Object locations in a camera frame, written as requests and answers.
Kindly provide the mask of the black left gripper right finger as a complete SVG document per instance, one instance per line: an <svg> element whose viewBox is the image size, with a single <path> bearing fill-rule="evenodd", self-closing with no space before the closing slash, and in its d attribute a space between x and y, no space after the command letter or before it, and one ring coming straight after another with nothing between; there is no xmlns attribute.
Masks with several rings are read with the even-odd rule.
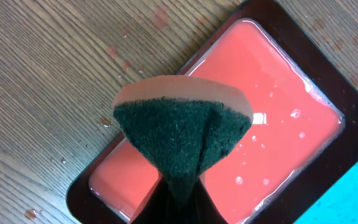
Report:
<svg viewBox="0 0 358 224"><path fill-rule="evenodd" d="M191 224L227 224L200 180L191 195Z"/></svg>

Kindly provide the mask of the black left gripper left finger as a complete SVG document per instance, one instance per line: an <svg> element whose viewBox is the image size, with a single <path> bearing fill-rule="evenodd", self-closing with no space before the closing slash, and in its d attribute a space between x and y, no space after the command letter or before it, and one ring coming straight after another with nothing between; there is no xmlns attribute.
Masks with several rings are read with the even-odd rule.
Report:
<svg viewBox="0 0 358 224"><path fill-rule="evenodd" d="M173 222L173 199L165 179L160 179L142 201L130 224L169 224Z"/></svg>

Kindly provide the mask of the green and pink sponge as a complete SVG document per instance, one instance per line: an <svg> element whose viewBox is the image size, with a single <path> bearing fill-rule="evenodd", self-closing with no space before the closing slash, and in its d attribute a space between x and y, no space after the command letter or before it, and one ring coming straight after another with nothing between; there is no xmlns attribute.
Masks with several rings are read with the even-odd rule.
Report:
<svg viewBox="0 0 358 224"><path fill-rule="evenodd" d="M187 203L199 176L231 153L253 120L240 89L184 75L126 85L112 107L127 140L158 169L180 204Z"/></svg>

